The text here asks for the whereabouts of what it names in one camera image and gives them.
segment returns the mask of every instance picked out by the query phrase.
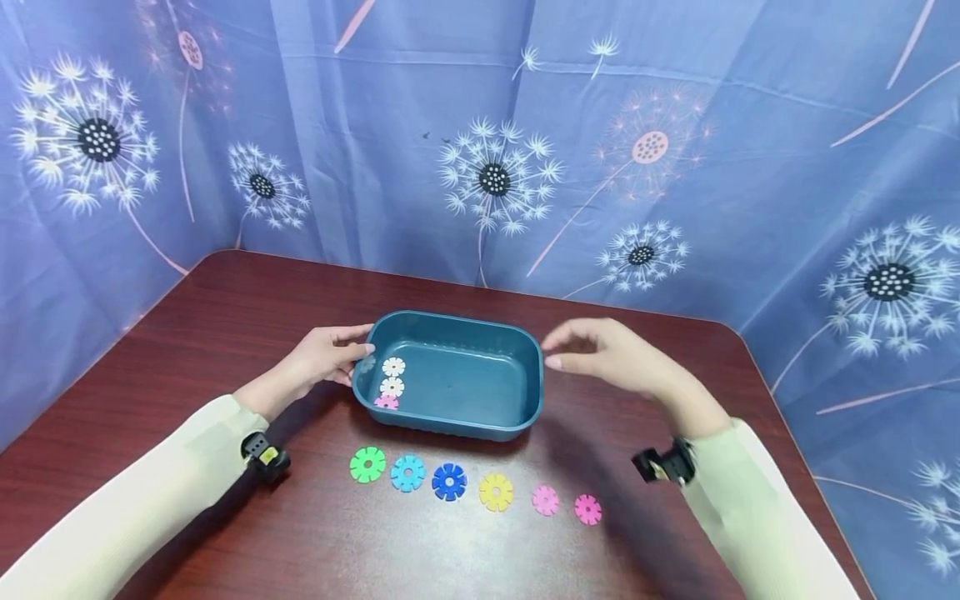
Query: tray rim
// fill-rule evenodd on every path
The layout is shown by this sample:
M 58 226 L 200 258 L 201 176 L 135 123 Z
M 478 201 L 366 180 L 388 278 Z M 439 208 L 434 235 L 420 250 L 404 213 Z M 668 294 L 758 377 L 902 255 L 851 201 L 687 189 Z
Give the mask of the tray rim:
M 494 327 L 499 327 L 502 329 L 513 329 L 523 334 L 523 336 L 525 336 L 528 340 L 530 340 L 530 343 L 533 344 L 534 348 L 537 349 L 537 356 L 539 358 L 538 367 L 537 367 L 537 376 L 540 381 L 540 385 L 539 385 L 540 390 L 538 392 L 538 398 L 537 398 L 537 409 L 534 411 L 534 414 L 531 415 L 530 419 L 524 421 L 519 425 L 514 425 L 512 427 L 503 427 L 501 425 L 486 425 L 486 424 L 478 423 L 476 421 L 471 421 L 471 420 L 455 420 L 455 419 L 442 419 L 440 417 L 428 417 L 420 413 L 407 413 L 402 410 L 392 411 L 392 410 L 387 410 L 385 408 L 379 408 L 377 406 L 373 406 L 373 403 L 367 400 L 366 397 L 360 393 L 360 390 L 357 388 L 357 373 L 355 373 L 354 377 L 350 380 L 350 387 L 353 390 L 354 397 L 357 398 L 357 400 L 360 402 L 360 404 L 363 405 L 364 408 L 366 408 L 371 412 L 383 413 L 387 415 L 397 415 L 397 416 L 402 415 L 408 419 L 419 420 L 422 422 L 444 423 L 444 424 L 456 425 L 459 427 L 483 429 L 486 431 L 501 431 L 503 433 L 516 433 L 516 432 L 521 432 L 526 429 L 529 429 L 530 426 L 540 417 L 540 413 L 543 412 L 543 381 L 544 381 L 543 350 L 540 349 L 540 343 L 537 342 L 537 339 L 534 336 L 530 335 L 529 331 L 521 327 L 517 327 L 516 325 L 496 323 L 493 321 L 483 321 L 481 319 L 469 319 L 467 317 L 457 317 L 455 315 L 445 315 L 443 313 L 431 313 L 423 310 L 395 310 L 394 312 L 387 313 L 386 315 L 376 320 L 376 322 L 373 324 L 373 327 L 371 327 L 370 333 L 367 334 L 367 342 L 369 343 L 373 339 L 373 334 L 376 332 L 377 328 L 380 327 L 380 325 L 383 322 L 387 321 L 392 317 L 396 317 L 399 315 L 421 315 L 424 317 L 447 319 L 451 321 L 467 321 L 470 323 L 492 325 Z

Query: pink snowflake piece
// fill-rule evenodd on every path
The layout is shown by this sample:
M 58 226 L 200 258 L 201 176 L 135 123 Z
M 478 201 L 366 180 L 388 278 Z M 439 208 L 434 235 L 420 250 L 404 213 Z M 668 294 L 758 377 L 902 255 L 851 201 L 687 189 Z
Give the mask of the pink snowflake piece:
M 373 401 L 373 406 L 377 408 L 385 408 L 389 411 L 395 411 L 400 408 L 400 401 L 396 399 L 396 396 L 384 394 Z
M 560 506 L 560 498 L 550 486 L 538 486 L 534 490 L 531 501 L 534 504 L 534 510 L 543 516 L 553 516 Z
M 596 525 L 600 522 L 603 511 L 600 510 L 600 503 L 596 498 L 584 493 L 577 496 L 577 501 L 573 504 L 573 514 L 584 525 Z

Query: finger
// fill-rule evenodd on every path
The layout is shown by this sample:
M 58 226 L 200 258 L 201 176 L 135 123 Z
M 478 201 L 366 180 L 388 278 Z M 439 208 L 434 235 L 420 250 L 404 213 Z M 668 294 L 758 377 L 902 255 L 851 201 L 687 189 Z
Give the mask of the finger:
M 564 344 L 569 344 L 576 338 L 596 341 L 596 328 L 599 321 L 597 319 L 572 319 L 547 334 L 543 338 L 540 347 L 544 350 L 559 348 Z
M 354 338 L 359 338 L 361 336 L 367 335 L 370 333 L 370 330 L 373 329 L 372 323 L 367 323 L 365 325 L 349 325 L 344 327 L 331 327 L 330 328 L 330 339 L 336 342 L 345 342 L 347 340 L 352 340 Z
M 596 374 L 596 355 L 595 354 L 554 354 L 547 356 L 543 364 L 560 372 L 571 372 L 578 375 Z
M 344 365 L 366 358 L 373 350 L 373 344 L 350 344 L 334 348 L 334 356 L 338 365 Z
M 353 386 L 353 381 L 343 369 L 334 371 L 333 374 L 330 375 L 330 380 L 339 383 L 340 385 L 345 385 L 348 388 Z

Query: fabric backdrop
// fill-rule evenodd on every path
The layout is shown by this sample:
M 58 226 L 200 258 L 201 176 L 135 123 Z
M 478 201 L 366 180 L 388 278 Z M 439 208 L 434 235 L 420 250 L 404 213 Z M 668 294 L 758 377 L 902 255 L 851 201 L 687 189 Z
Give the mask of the fabric backdrop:
M 0 448 L 224 248 L 679 314 L 956 597 L 960 3 L 0 7 Z

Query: yellow snowflake piece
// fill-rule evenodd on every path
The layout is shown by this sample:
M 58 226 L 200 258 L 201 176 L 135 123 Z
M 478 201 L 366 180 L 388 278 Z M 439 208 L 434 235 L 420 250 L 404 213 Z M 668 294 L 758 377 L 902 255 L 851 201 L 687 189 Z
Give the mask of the yellow snowflake piece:
M 503 473 L 491 473 L 480 482 L 480 502 L 493 513 L 502 513 L 514 501 L 514 484 Z

